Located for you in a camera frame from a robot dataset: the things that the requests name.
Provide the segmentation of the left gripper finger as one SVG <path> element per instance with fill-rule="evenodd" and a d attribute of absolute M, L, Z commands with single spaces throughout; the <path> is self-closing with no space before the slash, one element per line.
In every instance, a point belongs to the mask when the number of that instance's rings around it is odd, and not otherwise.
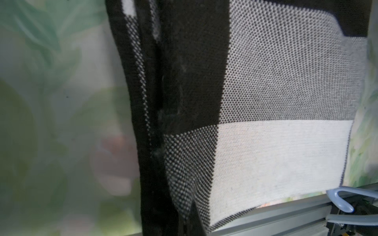
<path fill-rule="evenodd" d="M 207 236 L 195 202 L 192 203 L 189 214 L 189 236 Z"/>

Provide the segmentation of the black grey checkered mat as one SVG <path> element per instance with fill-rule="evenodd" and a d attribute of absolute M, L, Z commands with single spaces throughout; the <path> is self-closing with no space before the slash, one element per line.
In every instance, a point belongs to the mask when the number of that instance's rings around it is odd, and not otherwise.
<path fill-rule="evenodd" d="M 342 185 L 371 1 L 106 1 L 145 236 Z"/>

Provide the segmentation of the light blue plastic hanger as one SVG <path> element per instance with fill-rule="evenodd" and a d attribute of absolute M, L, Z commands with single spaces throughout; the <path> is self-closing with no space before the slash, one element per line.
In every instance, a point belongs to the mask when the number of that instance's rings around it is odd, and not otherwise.
<path fill-rule="evenodd" d="M 376 191 L 353 188 L 342 186 L 336 189 L 330 189 L 326 191 L 328 198 L 331 202 L 341 211 L 345 213 L 353 213 L 354 207 L 348 203 L 344 198 L 342 198 L 339 193 L 346 192 L 355 195 L 361 195 L 364 197 L 371 197 L 374 199 L 378 198 L 378 193 Z M 336 215 L 330 214 L 326 217 L 326 221 L 334 224 L 344 224 L 344 225 L 356 225 L 356 226 L 377 226 L 378 225 L 378 215 Z"/>

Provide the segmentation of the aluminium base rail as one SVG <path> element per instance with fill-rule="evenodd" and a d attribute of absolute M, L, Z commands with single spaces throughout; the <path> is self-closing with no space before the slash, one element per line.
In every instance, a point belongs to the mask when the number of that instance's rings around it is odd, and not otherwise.
<path fill-rule="evenodd" d="M 360 187 L 378 192 L 378 185 L 370 184 Z M 364 209 L 371 209 L 364 200 L 376 200 L 346 192 L 339 195 L 354 207 L 353 213 L 339 210 L 325 195 L 319 195 L 297 201 L 281 203 L 258 208 L 248 212 L 233 222 L 209 232 L 210 236 L 304 236 L 333 234 L 334 229 L 356 225 L 334 224 L 326 221 L 330 214 L 336 215 L 371 215 L 377 210 L 363 214 Z"/>

